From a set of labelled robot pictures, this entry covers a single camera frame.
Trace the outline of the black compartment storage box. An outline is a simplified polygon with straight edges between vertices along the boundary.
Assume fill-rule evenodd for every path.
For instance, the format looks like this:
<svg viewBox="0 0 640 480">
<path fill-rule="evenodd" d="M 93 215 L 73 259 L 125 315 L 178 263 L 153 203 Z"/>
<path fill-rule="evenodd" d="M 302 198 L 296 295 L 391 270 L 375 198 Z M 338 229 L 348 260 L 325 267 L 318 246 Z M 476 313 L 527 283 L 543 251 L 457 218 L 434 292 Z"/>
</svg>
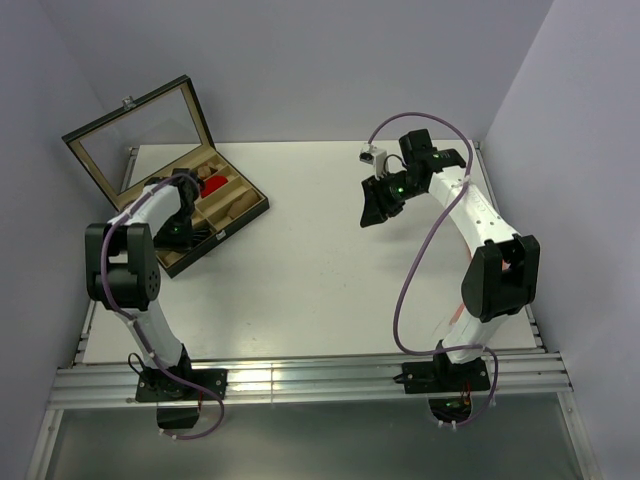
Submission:
<svg viewBox="0 0 640 480">
<path fill-rule="evenodd" d="M 63 135 L 62 140 L 116 210 L 137 199 L 153 177 L 169 177 L 174 169 L 195 172 L 207 161 L 222 165 L 216 175 L 226 176 L 228 183 L 195 202 L 192 223 L 208 228 L 206 239 L 186 253 L 156 249 L 159 263 L 170 277 L 176 277 L 270 207 L 268 197 L 215 145 L 187 75 L 139 98 L 125 98 L 120 108 Z M 260 200 L 231 220 L 227 216 L 231 204 L 248 190 L 254 190 Z"/>
</svg>

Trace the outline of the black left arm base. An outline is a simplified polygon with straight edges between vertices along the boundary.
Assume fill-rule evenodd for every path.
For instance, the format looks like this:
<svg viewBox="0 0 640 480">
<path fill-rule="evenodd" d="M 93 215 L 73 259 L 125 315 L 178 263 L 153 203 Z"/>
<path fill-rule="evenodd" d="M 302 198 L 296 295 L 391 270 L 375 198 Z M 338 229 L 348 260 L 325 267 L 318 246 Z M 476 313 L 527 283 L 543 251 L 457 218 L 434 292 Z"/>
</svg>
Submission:
<svg viewBox="0 0 640 480">
<path fill-rule="evenodd" d="M 155 403 L 156 423 L 160 429 L 183 433 L 200 420 L 202 402 L 211 400 L 208 394 L 184 383 L 177 382 L 159 369 L 141 366 L 137 369 L 131 360 L 129 367 L 138 375 L 135 401 Z M 226 394 L 228 371 L 222 368 L 193 369 L 190 361 L 182 359 L 169 372 L 185 381 L 204 387 L 223 400 Z"/>
</svg>

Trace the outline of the red rolled sock right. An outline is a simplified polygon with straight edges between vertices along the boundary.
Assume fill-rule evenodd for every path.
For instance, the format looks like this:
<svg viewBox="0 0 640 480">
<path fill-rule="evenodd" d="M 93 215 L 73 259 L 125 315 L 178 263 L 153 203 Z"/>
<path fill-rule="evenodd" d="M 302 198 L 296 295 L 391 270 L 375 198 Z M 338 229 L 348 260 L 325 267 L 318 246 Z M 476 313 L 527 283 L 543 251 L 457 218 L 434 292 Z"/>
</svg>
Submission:
<svg viewBox="0 0 640 480">
<path fill-rule="evenodd" d="M 214 193 L 216 190 L 220 189 L 224 185 L 228 183 L 228 179 L 226 176 L 222 175 L 212 175 L 209 178 L 204 180 L 204 187 L 201 190 L 201 197 L 206 198 L 207 196 Z"/>
</svg>

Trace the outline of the beige rolled sock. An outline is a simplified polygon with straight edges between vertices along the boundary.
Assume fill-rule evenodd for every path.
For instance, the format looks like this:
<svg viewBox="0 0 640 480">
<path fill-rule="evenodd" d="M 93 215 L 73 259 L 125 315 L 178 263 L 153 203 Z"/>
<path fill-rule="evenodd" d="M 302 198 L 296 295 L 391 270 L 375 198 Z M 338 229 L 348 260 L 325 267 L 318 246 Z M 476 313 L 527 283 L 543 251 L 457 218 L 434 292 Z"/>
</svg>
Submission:
<svg viewBox="0 0 640 480">
<path fill-rule="evenodd" d="M 206 181 L 208 178 L 216 175 L 221 168 L 221 164 L 215 163 L 213 161 L 207 161 L 199 165 L 195 169 L 195 172 L 200 180 Z"/>
</svg>

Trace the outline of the aluminium rail frame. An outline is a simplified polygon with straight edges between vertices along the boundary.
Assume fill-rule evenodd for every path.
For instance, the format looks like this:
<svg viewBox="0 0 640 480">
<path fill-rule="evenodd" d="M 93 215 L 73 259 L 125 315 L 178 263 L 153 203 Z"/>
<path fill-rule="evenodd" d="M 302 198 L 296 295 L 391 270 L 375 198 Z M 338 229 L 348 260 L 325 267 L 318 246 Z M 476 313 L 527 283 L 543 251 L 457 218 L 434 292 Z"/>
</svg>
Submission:
<svg viewBox="0 0 640 480">
<path fill-rule="evenodd" d="M 223 143 L 270 210 L 175 278 L 160 303 L 200 367 L 228 370 L 214 434 L 160 436 L 133 401 L 134 342 L 101 307 L 80 362 L 60 372 L 51 479 L 597 479 L 561 356 L 529 312 L 493 340 L 497 402 L 439 429 L 394 383 L 391 333 L 409 266 L 440 214 L 421 196 L 361 228 L 359 142 Z"/>
</svg>

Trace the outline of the pink patterned sock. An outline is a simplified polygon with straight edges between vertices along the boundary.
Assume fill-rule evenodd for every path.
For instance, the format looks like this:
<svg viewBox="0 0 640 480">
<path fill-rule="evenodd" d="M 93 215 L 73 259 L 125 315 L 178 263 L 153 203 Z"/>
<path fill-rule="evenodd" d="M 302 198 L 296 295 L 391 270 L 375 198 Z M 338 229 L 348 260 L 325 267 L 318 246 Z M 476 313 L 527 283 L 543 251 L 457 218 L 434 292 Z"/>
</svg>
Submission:
<svg viewBox="0 0 640 480">
<path fill-rule="evenodd" d="M 472 259 L 471 251 L 468 248 L 467 248 L 467 258 L 468 258 L 469 262 Z M 453 325 L 456 324 L 456 322 L 459 320 L 461 314 L 463 313 L 464 309 L 465 309 L 464 302 L 461 302 L 460 305 L 458 306 L 458 308 L 456 309 L 455 313 L 450 318 L 449 326 L 453 326 Z"/>
</svg>

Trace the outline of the tan ribbed sock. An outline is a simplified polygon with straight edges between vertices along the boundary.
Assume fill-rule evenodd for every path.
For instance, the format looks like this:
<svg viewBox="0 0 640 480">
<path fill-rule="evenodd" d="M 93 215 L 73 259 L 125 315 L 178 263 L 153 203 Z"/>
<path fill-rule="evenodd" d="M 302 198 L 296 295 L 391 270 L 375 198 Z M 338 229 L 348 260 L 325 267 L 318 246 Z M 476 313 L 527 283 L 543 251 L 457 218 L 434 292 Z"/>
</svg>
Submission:
<svg viewBox="0 0 640 480">
<path fill-rule="evenodd" d="M 260 197 L 254 190 L 248 190 L 231 204 L 227 216 L 231 220 L 235 220 L 251 209 L 259 200 Z"/>
</svg>

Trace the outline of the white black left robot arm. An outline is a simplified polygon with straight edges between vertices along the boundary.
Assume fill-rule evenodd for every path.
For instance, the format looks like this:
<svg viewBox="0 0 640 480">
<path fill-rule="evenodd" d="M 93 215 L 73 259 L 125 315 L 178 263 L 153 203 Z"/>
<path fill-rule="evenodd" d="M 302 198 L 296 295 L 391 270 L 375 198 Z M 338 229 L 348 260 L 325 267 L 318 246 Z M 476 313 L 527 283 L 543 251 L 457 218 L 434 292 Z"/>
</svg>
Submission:
<svg viewBox="0 0 640 480">
<path fill-rule="evenodd" d="M 165 229 L 172 240 L 192 241 L 191 217 L 203 187 L 189 169 L 153 177 L 121 213 L 90 224 L 84 234 L 90 298 L 125 324 L 142 353 L 142 365 L 162 372 L 159 388 L 172 399 L 191 394 L 195 375 L 186 347 L 158 302 L 161 275 L 154 240 Z"/>
</svg>

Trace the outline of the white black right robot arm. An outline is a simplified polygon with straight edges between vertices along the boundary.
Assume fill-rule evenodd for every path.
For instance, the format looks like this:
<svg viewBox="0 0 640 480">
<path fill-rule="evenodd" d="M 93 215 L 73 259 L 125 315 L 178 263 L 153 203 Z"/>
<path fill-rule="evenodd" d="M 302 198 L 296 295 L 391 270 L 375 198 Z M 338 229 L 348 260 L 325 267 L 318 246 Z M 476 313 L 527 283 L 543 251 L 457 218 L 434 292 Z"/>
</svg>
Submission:
<svg viewBox="0 0 640 480">
<path fill-rule="evenodd" d="M 363 228 L 400 214 L 405 203 L 422 194 L 437 200 L 462 235 L 471 261 L 461 284 L 464 305 L 438 351 L 446 357 L 433 365 L 435 383 L 452 390 L 468 374 L 497 329 L 535 298 L 540 244 L 522 236 L 495 210 L 472 182 L 469 163 L 455 149 L 439 150 L 427 130 L 411 131 L 399 140 L 403 167 L 391 173 L 385 150 L 367 143 L 362 162 L 374 173 L 363 180 Z"/>
</svg>

